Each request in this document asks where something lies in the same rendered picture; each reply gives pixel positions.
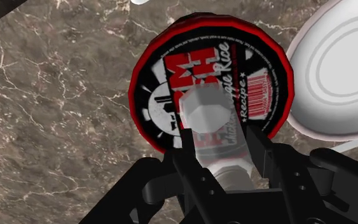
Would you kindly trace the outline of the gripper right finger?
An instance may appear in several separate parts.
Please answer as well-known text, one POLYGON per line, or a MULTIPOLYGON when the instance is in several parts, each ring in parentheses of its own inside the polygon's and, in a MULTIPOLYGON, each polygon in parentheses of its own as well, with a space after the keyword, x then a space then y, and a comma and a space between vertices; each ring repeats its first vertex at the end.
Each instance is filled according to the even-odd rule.
POLYGON ((304 155, 246 128, 252 161, 284 196, 291 224, 358 224, 358 161, 329 148, 304 155))

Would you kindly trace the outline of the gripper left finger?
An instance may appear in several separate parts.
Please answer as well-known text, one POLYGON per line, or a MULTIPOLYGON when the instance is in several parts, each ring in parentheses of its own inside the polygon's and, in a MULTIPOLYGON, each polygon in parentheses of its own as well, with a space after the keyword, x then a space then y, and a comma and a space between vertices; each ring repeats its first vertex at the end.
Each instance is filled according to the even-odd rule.
POLYGON ((166 151, 163 160, 136 161, 79 224, 149 224, 171 197, 184 213, 180 224, 228 224, 227 194, 195 158, 191 131, 181 137, 182 148, 166 151))

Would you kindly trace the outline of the clear bottle with white cap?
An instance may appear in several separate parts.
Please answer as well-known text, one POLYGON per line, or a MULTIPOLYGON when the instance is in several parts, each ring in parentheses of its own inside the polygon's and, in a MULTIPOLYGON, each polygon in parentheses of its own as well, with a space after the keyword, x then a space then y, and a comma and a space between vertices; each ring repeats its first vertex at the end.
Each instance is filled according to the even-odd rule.
POLYGON ((191 129, 195 156, 227 192, 255 189, 254 167, 233 99, 216 84, 195 85, 179 99, 184 128, 191 129))

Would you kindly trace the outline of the white plate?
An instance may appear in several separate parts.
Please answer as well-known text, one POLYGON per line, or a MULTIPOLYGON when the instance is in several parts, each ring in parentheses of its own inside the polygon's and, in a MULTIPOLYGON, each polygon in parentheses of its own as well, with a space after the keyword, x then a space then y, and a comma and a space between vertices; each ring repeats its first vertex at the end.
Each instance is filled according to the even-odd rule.
POLYGON ((314 139, 358 139, 358 0, 327 0, 287 56, 295 90, 287 121, 314 139))

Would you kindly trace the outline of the red and black round tub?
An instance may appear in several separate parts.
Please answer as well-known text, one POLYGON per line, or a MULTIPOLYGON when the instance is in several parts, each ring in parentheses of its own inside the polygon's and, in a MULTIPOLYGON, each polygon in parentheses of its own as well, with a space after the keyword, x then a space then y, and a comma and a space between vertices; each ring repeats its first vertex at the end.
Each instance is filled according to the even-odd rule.
POLYGON ((157 35, 133 69, 128 100, 141 136, 160 152, 180 148, 179 99, 212 82, 227 91, 242 125, 269 138, 288 117, 294 78, 284 49, 250 22, 192 13, 157 35))

